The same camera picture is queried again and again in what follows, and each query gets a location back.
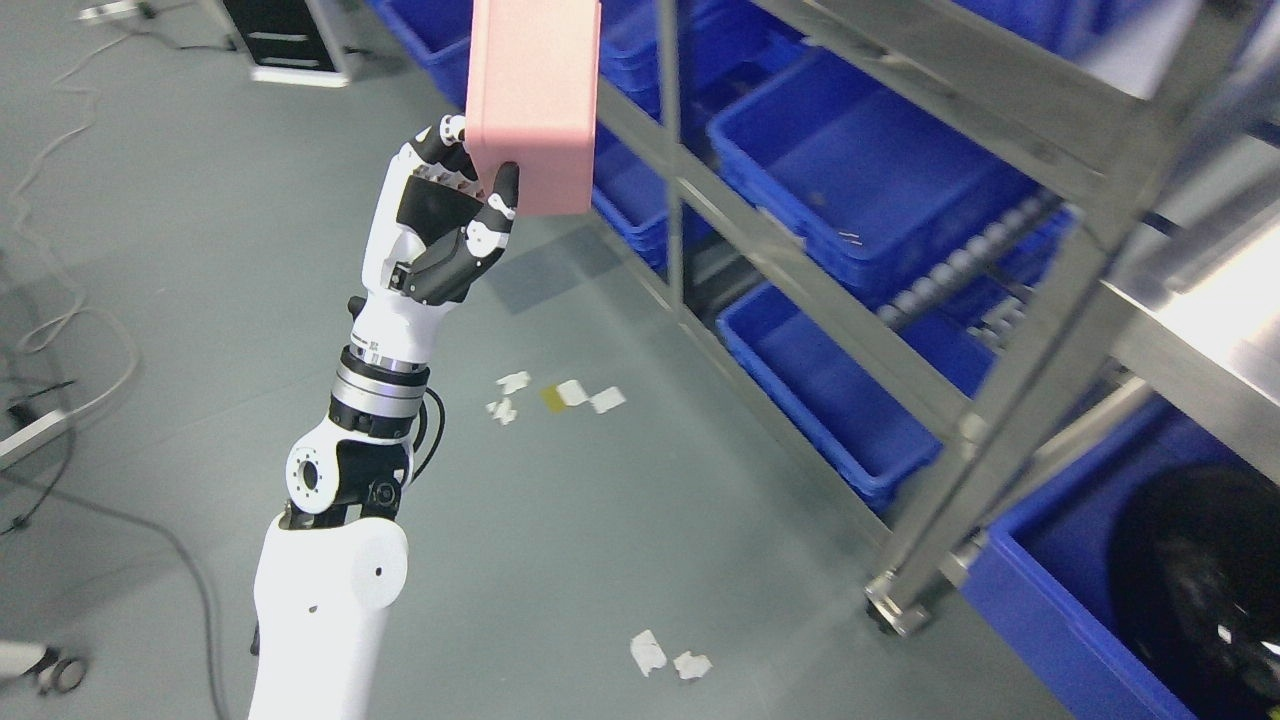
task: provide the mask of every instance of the pink box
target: pink box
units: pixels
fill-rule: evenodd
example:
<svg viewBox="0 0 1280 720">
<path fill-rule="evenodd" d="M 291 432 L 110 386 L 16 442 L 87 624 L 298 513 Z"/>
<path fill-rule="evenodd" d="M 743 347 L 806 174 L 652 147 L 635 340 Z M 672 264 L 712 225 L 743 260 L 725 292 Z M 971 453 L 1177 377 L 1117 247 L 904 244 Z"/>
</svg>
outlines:
<svg viewBox="0 0 1280 720">
<path fill-rule="evenodd" d="M 476 0 L 467 150 L 480 182 L 520 164 L 521 215 L 591 205 L 599 0 Z"/>
</svg>

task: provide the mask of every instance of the wheel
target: wheel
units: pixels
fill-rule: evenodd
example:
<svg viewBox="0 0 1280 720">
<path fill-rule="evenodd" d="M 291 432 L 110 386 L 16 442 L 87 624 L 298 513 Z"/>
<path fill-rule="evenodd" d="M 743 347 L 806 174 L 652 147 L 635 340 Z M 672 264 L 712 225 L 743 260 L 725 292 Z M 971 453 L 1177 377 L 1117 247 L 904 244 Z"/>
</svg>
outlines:
<svg viewBox="0 0 1280 720">
<path fill-rule="evenodd" d="M 54 665 L 54 673 L 51 678 L 51 687 L 59 694 L 65 694 L 79 687 L 84 682 L 84 675 L 88 673 L 88 662 L 79 657 L 68 657 L 67 660 L 59 660 Z"/>
<path fill-rule="evenodd" d="M 893 629 L 893 625 L 888 621 L 887 618 L 884 618 L 884 615 L 879 611 L 879 609 L 876 607 L 876 603 L 872 602 L 870 600 L 867 601 L 867 616 L 876 621 L 876 629 L 878 629 L 881 633 L 886 635 L 895 635 L 895 637 L 897 635 L 897 630 Z"/>
<path fill-rule="evenodd" d="M 40 688 L 42 696 L 50 692 L 67 694 L 84 682 L 87 673 L 88 662 L 83 659 L 63 657 L 36 673 L 36 687 Z"/>
</svg>

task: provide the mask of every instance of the robotic hand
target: robotic hand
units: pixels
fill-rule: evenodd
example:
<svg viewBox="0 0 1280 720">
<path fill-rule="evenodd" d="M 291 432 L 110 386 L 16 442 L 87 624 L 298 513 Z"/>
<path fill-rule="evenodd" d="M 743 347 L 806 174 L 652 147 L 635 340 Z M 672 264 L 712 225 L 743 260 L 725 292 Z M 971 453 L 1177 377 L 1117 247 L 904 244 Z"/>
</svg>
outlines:
<svg viewBox="0 0 1280 720">
<path fill-rule="evenodd" d="M 285 511 L 266 532 L 253 583 L 259 669 L 250 720 L 358 719 L 369 706 L 390 605 L 404 585 L 394 523 L 421 473 L 428 361 L 444 315 L 507 246 L 518 169 L 490 193 L 445 115 L 387 169 L 326 418 L 293 446 Z M 417 441 L 410 430 L 419 420 Z"/>
</svg>

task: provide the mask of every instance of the floor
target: floor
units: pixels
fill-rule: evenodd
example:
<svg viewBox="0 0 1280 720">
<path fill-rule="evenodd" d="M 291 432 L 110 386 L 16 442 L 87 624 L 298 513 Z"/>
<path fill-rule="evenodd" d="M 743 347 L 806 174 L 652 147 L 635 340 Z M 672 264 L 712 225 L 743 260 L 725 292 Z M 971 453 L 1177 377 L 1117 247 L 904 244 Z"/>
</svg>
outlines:
<svg viewBox="0 0 1280 720">
<path fill-rule="evenodd" d="M 116 37 L 69 20 L 77 3 L 0 4 L 8 192 L 81 99 L 49 81 Z M 230 714 L 253 684 L 252 575 L 284 500 L 287 450 L 321 416 L 349 329 L 344 304 L 387 158 L 448 105 L 394 41 L 348 3 L 380 59 L 346 90 L 252 83 L 244 60 L 131 38 L 74 83 L 100 88 L 97 124 L 28 192 L 93 305 L 142 365 L 113 411 L 82 429 L 61 488 L 160 520 L 216 591 Z M 164 14 L 182 42 L 216 42 L 198 8 Z M 0 346 L 12 355 L 67 302 L 0 228 Z M 445 322 L 433 379 L 448 430 L 399 521 L 411 543 L 371 717 L 1066 717 L 957 596 L 908 641 L 881 634 L 859 588 L 874 548 L 852 496 L 794 471 L 623 265 L 594 217 L 522 219 L 511 251 Z M 77 380 L 83 401 L 124 355 L 93 318 L 13 370 Z M 500 425 L 495 380 L 526 370 Z M 622 406 L 553 414 L 538 391 L 617 386 Z M 15 468 L 47 479 L 63 450 Z M 0 483 L 0 515 L 35 493 Z M 0 637 L 84 652 L 86 683 L 36 697 L 0 685 L 0 717 L 214 717 L 201 606 L 154 533 L 51 500 L 0 539 Z M 710 673 L 645 678 L 630 639 L 652 629 Z"/>
</svg>

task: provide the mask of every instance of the paper scrap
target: paper scrap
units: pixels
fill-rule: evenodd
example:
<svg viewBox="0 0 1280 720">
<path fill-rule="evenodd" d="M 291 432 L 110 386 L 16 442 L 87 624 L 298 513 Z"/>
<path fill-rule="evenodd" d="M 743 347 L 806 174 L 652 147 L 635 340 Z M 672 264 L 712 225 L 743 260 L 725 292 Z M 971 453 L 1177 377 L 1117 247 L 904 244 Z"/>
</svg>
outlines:
<svg viewBox="0 0 1280 720">
<path fill-rule="evenodd" d="M 626 401 L 621 389 L 611 387 L 591 396 L 591 407 L 595 407 L 598 415 L 603 415 Z"/>
<path fill-rule="evenodd" d="M 547 404 L 547 409 L 552 411 L 552 415 L 559 415 L 561 413 L 568 410 L 568 405 L 564 405 L 564 398 L 561 397 L 559 391 L 556 386 L 547 386 L 538 391 L 538 395 Z"/>
<path fill-rule="evenodd" d="M 694 655 L 689 651 L 685 651 L 672 664 L 681 680 L 696 680 L 712 669 L 712 661 L 705 655 Z"/>
<path fill-rule="evenodd" d="M 586 389 L 577 380 L 567 380 L 556 386 L 556 392 L 559 392 L 561 400 L 570 407 L 577 407 L 588 401 Z"/>
<path fill-rule="evenodd" d="M 531 380 L 532 378 L 529 377 L 529 373 L 521 370 L 518 373 L 512 373 L 506 378 L 498 378 L 497 384 L 502 386 L 503 395 L 511 395 L 518 389 L 525 389 L 526 387 L 529 387 L 529 383 Z"/>
<path fill-rule="evenodd" d="M 631 638 L 631 657 L 635 659 L 645 678 L 649 676 L 649 673 L 667 666 L 667 653 L 658 644 L 658 638 L 653 637 L 653 630 L 645 630 Z"/>
<path fill-rule="evenodd" d="M 485 405 L 485 410 L 489 411 L 489 415 L 492 415 L 494 420 L 498 420 L 503 425 L 509 425 L 517 415 L 516 409 L 511 405 L 509 397 L 503 397 L 498 402 Z"/>
</svg>

